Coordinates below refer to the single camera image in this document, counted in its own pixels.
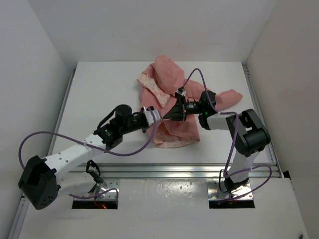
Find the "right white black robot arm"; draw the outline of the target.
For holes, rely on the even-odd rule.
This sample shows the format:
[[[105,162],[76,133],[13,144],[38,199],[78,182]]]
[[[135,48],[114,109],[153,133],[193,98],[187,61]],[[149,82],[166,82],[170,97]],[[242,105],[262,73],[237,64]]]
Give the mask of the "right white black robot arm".
[[[202,92],[199,101],[188,102],[184,93],[175,93],[177,101],[163,118],[174,121],[186,121],[189,115],[198,115],[201,127],[205,130],[227,130],[232,137],[230,154],[235,156],[230,168],[226,161],[224,169],[224,187],[219,183],[219,190],[231,193],[244,186],[249,180],[248,170],[251,168],[259,152],[270,143],[271,138],[266,127],[253,109],[236,113],[218,113],[216,94],[212,91]]]

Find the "pink hooded zip jacket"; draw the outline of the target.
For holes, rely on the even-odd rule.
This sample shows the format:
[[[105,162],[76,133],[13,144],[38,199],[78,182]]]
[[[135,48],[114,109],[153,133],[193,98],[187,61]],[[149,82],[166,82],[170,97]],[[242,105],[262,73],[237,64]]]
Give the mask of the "pink hooded zip jacket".
[[[137,78],[142,88],[141,107],[153,106],[164,116],[176,103],[174,94],[186,82],[184,71],[169,57],[159,56]],[[177,148],[200,142],[194,115],[185,122],[165,120],[157,126],[153,141],[157,148]]]

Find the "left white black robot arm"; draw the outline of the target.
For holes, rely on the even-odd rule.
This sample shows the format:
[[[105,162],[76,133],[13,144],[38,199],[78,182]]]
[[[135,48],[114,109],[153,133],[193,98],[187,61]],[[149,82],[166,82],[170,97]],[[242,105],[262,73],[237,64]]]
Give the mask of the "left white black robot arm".
[[[126,157],[141,152],[145,146],[131,153],[116,153],[112,149],[123,141],[125,134],[146,132],[149,128],[155,133],[160,120],[159,112],[153,107],[133,113],[130,106],[118,105],[87,138],[74,140],[75,145],[57,154],[44,158],[36,155],[23,163],[18,187],[37,210],[48,207],[63,195],[79,199],[80,192],[95,192],[88,198],[100,197],[107,190],[102,188],[100,170],[89,169],[97,167],[93,158],[103,153]]]

